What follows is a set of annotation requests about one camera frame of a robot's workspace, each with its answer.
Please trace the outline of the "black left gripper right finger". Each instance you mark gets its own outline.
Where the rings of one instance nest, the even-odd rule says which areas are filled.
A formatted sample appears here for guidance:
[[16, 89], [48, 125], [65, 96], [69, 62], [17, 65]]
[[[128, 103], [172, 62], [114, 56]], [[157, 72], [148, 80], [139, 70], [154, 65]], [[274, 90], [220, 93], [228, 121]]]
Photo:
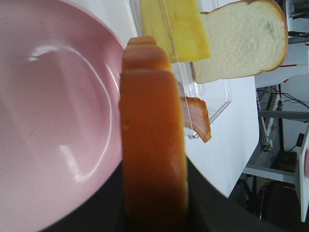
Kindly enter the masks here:
[[187, 159], [189, 210], [186, 232], [281, 232], [218, 191]]

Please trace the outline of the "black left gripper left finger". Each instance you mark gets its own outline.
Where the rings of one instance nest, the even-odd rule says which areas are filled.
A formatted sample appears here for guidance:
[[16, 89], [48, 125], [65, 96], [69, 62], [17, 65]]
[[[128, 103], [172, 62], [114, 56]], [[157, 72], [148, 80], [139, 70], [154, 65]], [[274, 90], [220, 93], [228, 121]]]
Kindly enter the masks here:
[[122, 163], [85, 203], [43, 232], [128, 232]]

